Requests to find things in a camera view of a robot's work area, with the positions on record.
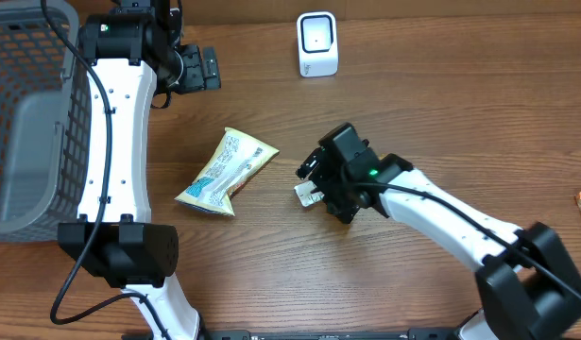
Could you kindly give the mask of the cream wet wipes pack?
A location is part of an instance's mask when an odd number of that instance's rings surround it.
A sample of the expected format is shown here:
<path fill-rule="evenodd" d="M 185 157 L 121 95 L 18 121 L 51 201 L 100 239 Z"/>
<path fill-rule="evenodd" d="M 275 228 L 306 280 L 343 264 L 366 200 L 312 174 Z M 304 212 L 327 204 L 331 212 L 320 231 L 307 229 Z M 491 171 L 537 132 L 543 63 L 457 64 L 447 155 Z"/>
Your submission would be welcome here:
<path fill-rule="evenodd" d="M 175 200 L 202 212 L 235 216 L 231 197 L 278 154 L 277 148 L 226 127 L 210 160 Z"/>

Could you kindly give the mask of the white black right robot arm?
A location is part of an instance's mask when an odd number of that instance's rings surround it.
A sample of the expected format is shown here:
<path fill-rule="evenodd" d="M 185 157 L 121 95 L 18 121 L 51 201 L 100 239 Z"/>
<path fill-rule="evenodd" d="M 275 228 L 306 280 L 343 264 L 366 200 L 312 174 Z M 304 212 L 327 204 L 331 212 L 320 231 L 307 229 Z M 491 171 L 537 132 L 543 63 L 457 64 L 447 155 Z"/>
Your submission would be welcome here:
<path fill-rule="evenodd" d="M 559 339 L 581 319 L 581 275 L 553 229 L 504 222 L 448 194 L 405 159 L 369 147 L 316 148 L 296 171 L 330 214 L 360 209 L 403 223 L 471 270 L 481 308 L 457 339 Z"/>

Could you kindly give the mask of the dark grey plastic basket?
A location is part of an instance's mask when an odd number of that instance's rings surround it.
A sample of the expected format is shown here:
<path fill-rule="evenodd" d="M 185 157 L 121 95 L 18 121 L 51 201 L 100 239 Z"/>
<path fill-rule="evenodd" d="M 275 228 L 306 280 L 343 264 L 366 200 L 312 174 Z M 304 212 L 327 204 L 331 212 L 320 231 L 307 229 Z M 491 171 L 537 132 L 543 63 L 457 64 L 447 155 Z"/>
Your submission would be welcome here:
<path fill-rule="evenodd" d="M 0 242 L 52 241 L 77 217 L 91 126 L 76 11 L 64 1 L 0 2 Z"/>

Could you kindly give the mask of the white tube gold cap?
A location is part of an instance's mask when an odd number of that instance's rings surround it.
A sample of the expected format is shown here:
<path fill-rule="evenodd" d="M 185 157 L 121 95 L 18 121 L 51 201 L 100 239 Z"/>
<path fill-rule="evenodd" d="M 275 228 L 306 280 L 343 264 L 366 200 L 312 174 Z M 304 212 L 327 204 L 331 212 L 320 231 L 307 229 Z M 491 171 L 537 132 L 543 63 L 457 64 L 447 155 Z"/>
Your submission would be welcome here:
<path fill-rule="evenodd" d="M 300 204 L 307 208 L 317 202 L 321 201 L 324 194 L 316 187 L 316 185 L 308 180 L 294 187 L 295 193 L 299 199 Z"/>

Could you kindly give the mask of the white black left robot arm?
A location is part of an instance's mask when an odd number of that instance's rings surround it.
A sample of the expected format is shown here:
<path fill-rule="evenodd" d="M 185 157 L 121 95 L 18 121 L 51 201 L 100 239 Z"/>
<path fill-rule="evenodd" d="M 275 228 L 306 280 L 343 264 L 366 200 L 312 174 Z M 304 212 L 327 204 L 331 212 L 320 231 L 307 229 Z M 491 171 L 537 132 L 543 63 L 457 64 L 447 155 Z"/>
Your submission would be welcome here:
<path fill-rule="evenodd" d="M 181 3 L 119 1 L 89 16 L 68 46 L 89 79 L 90 145 L 77 218 L 59 225 L 57 240 L 75 270 L 135 304 L 152 339 L 208 337 L 175 273 L 177 230 L 152 221 L 146 183 L 153 98 L 220 85 L 214 50 L 182 35 Z"/>

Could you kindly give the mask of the white barcode scanner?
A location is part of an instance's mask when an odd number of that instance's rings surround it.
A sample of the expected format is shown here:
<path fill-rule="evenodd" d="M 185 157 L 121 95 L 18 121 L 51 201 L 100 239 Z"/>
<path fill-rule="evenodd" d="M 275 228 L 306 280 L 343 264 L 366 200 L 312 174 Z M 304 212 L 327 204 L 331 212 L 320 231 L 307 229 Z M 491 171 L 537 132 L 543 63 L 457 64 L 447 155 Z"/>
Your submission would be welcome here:
<path fill-rule="evenodd" d="M 329 11 L 305 12 L 297 19 L 296 26 L 300 75 L 335 75 L 339 64 L 335 16 Z"/>

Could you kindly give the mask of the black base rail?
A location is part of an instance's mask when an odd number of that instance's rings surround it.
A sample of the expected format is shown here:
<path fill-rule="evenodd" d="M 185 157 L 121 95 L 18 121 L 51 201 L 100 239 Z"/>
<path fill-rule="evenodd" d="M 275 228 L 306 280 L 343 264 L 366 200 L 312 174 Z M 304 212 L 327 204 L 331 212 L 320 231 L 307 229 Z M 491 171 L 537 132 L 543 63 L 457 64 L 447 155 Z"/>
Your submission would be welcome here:
<path fill-rule="evenodd" d="M 457 340 L 454 328 L 412 328 L 407 331 L 207 331 L 209 340 Z"/>

